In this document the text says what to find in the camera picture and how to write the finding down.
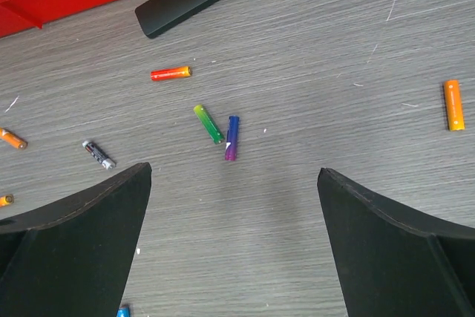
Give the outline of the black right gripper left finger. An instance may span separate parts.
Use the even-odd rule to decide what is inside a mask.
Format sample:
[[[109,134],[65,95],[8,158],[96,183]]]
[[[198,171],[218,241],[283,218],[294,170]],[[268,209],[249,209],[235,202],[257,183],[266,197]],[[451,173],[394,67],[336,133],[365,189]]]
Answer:
[[[151,191],[138,163],[1,220],[2,316],[115,316]]]

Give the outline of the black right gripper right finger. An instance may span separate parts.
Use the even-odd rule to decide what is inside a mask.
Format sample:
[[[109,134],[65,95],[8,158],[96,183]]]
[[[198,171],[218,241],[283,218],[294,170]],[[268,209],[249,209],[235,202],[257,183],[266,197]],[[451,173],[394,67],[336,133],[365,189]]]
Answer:
[[[474,229],[333,169],[317,188],[349,316],[474,315]]]

